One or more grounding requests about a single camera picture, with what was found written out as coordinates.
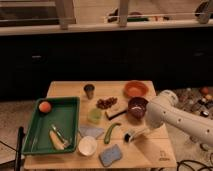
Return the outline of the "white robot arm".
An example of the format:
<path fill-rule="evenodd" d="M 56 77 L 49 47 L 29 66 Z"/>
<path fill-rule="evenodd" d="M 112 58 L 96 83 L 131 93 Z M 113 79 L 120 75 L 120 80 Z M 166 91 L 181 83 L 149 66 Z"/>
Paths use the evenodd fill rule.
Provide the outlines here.
<path fill-rule="evenodd" d="M 150 129 L 168 123 L 213 147 L 213 120 L 176 108 L 177 95 L 164 90 L 146 105 L 145 121 Z"/>

